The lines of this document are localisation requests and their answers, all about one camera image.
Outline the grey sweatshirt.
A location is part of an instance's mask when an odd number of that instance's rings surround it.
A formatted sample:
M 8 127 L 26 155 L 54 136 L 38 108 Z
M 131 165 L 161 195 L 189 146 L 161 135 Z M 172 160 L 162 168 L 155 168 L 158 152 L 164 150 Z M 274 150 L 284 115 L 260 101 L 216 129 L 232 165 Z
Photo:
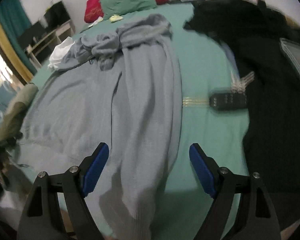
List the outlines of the grey sweatshirt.
M 155 195 L 177 157 L 181 77 L 160 14 L 81 36 L 28 110 L 19 163 L 59 173 L 98 144 L 109 158 L 87 202 L 104 232 L 151 239 Z

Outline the black garment pile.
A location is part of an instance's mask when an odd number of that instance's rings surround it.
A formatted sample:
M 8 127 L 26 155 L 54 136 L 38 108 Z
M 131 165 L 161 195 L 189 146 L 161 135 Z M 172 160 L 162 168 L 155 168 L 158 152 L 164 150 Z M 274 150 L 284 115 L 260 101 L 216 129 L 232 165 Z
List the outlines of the black garment pile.
M 249 127 L 243 139 L 249 172 L 258 172 L 281 229 L 300 218 L 300 76 L 280 40 L 300 42 L 300 30 L 264 1 L 207 0 L 194 5 L 185 29 L 225 42 L 246 88 Z

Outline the green bed sheet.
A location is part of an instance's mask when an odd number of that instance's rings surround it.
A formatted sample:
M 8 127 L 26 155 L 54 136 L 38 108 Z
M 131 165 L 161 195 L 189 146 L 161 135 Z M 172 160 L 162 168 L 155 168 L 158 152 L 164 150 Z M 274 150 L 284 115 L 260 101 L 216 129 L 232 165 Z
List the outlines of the green bed sheet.
M 166 4 L 129 13 L 119 22 L 103 21 L 82 35 L 108 33 L 151 14 L 160 14 L 171 24 L 172 48 L 180 69 L 182 106 L 177 157 L 160 181 L 155 195 L 151 239 L 193 239 L 207 215 L 212 198 L 204 192 L 193 170 L 189 147 L 196 142 L 219 165 L 246 175 L 242 140 L 249 117 L 247 111 L 217 113 L 207 106 L 183 107 L 183 98 L 208 99 L 212 92 L 230 88 L 231 73 L 235 74 L 224 50 L 216 42 L 206 35 L 183 28 L 193 15 L 191 4 Z M 28 178 L 34 180 L 39 172 L 18 161 L 20 142 L 16 162 Z M 94 221 L 104 235 L 117 239 L 112 231 L 104 232 L 102 226 Z

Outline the khaki folded garment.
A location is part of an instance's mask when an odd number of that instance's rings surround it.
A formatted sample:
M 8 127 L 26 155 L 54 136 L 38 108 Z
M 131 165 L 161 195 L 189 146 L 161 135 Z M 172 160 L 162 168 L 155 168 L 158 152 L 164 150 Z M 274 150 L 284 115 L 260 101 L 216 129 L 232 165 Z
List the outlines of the khaki folded garment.
M 0 142 L 19 136 L 23 119 L 38 91 L 34 83 L 28 83 L 9 102 L 0 124 Z

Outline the white crumpled garment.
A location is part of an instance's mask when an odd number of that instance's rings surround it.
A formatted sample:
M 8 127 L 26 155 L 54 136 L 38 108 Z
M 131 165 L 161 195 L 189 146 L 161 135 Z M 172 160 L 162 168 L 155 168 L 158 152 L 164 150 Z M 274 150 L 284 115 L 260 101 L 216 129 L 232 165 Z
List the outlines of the white crumpled garment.
M 74 43 L 74 40 L 68 36 L 62 43 L 55 46 L 49 57 L 48 68 L 53 70 L 58 69 L 63 57 L 68 53 Z

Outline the beige wooden shelf unit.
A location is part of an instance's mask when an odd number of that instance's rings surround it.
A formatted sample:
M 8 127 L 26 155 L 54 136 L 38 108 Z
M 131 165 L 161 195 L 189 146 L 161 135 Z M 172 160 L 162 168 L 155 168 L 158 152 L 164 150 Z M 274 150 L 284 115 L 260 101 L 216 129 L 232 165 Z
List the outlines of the beige wooden shelf unit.
M 37 59 L 37 56 L 45 49 L 54 50 L 54 47 L 61 44 L 67 37 L 71 37 L 75 33 L 75 26 L 72 20 L 68 20 L 56 29 L 46 34 L 41 40 L 36 42 L 34 46 L 28 45 L 25 49 L 29 61 L 36 69 L 42 67 L 42 63 Z

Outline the white papers by pillow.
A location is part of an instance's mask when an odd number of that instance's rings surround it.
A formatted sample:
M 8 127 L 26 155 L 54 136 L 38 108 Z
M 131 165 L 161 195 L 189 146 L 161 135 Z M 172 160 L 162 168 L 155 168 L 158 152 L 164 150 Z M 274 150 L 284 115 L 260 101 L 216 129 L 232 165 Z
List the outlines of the white papers by pillow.
M 95 20 L 93 23 L 91 23 L 91 24 L 88 26 L 88 28 L 91 28 L 91 27 L 97 25 L 98 23 L 100 23 L 100 22 L 102 22 L 102 21 L 103 21 L 103 17 L 100 16 L 100 17 L 97 18 L 97 20 Z

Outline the yellow small cloth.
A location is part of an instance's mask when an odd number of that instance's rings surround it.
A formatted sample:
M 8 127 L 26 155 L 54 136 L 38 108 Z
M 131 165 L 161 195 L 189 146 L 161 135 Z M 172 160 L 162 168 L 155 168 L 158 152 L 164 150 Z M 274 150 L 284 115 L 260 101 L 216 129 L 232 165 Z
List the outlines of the yellow small cloth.
M 121 20 L 123 20 L 123 17 L 120 15 L 113 15 L 109 18 L 110 23 L 115 23 Z

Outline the teal and yellow curtain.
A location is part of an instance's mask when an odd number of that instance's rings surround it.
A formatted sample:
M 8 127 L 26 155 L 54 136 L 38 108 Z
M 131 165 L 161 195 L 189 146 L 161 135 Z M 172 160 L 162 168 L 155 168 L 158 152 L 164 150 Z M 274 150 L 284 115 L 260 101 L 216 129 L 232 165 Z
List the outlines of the teal and yellow curtain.
M 21 81 L 28 83 L 37 70 L 21 48 L 18 38 L 31 26 L 20 0 L 0 2 L 0 48 Z

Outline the green pillow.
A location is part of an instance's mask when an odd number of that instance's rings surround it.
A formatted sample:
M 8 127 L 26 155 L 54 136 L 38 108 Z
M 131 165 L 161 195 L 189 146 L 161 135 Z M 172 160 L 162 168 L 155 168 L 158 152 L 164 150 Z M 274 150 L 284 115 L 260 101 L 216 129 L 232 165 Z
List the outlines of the green pillow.
M 100 5 L 104 13 L 104 20 L 108 20 L 113 15 L 121 16 L 157 7 L 155 0 L 100 0 Z

